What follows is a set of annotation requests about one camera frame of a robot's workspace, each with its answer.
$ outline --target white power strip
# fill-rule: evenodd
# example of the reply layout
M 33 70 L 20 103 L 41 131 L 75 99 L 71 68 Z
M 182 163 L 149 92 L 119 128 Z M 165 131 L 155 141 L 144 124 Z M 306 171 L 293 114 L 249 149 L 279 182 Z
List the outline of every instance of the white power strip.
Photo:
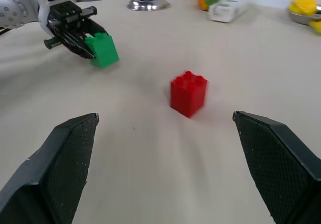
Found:
M 217 22 L 231 22 L 249 8 L 250 0 L 223 0 L 209 7 L 209 18 Z

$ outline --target black cable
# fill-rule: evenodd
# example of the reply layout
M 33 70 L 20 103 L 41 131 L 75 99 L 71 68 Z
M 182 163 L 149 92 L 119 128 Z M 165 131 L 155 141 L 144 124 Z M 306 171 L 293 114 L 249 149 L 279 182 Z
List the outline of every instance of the black cable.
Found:
M 12 29 L 0 27 L 0 36 L 10 30 L 12 30 Z

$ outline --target silver metal bowl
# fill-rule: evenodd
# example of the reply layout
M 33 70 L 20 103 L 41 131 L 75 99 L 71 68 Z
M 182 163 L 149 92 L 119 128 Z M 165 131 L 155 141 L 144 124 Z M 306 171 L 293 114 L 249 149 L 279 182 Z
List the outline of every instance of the silver metal bowl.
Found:
M 127 7 L 134 11 L 159 11 L 166 9 L 170 4 L 166 0 L 131 0 Z
M 321 5 L 318 5 L 317 12 L 314 16 L 304 16 L 289 11 L 290 18 L 300 24 L 309 25 L 311 21 L 321 21 Z

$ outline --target white tablecloth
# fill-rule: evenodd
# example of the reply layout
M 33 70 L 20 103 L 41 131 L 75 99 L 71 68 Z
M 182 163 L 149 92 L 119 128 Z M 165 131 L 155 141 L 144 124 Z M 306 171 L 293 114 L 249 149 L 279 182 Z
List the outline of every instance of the white tablecloth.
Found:
M 100 124 L 74 223 L 272 224 L 232 122 L 234 110 L 288 124 L 321 156 L 320 37 L 284 10 L 253 7 L 230 24 L 195 0 L 134 12 L 129 0 L 84 3 L 114 37 L 101 70 L 28 24 L 0 38 L 0 188 L 51 129 L 90 112 Z M 206 107 L 169 108 L 185 70 L 209 81 Z

